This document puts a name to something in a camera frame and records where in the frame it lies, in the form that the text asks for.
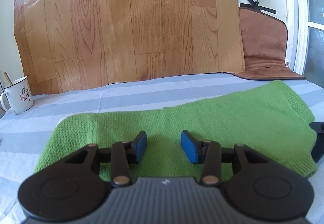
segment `green towel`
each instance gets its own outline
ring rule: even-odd
[[[83,113],[63,120],[53,131],[35,171],[54,163],[88,143],[100,148],[147,132],[148,144],[138,165],[138,176],[194,176],[202,165],[190,164],[180,146],[182,130],[197,139],[210,139],[222,147],[244,143],[302,176],[316,171],[311,150],[316,133],[310,109],[286,84],[274,81],[255,89],[161,110]],[[110,164],[102,164],[100,177],[109,180]],[[222,179],[232,176],[223,164]]]

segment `white enamel mug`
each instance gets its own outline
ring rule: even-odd
[[[32,107],[34,101],[31,96],[27,76],[13,81],[12,84],[4,87],[4,92],[0,95],[0,101],[5,111],[17,115]],[[5,96],[7,96],[10,104],[9,110],[4,105]]]

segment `brown cushion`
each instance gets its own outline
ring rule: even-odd
[[[282,21],[250,8],[239,8],[245,71],[249,80],[305,79],[286,67],[288,30]]]

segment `bed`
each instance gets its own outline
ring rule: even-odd
[[[166,77],[144,82],[117,83],[104,87],[34,97],[34,106],[19,115],[0,119],[0,223],[21,223],[25,216],[17,201],[20,183],[30,176],[57,123],[66,116],[106,111],[136,111],[176,106],[249,90],[269,81],[250,81],[231,74]],[[287,80],[310,107],[315,121],[324,121],[324,89],[306,80]],[[313,224],[324,223],[324,157],[309,180],[315,200],[307,215]]]

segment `mug handle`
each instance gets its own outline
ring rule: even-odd
[[[3,93],[0,95],[0,102],[1,102],[1,105],[2,105],[3,109],[4,109],[6,112],[8,112],[8,113],[14,113],[15,111],[13,111],[11,108],[8,110],[8,109],[6,108],[6,106],[4,105],[3,98],[4,98],[4,95],[6,95],[6,94],[8,94],[7,91],[3,92]]]

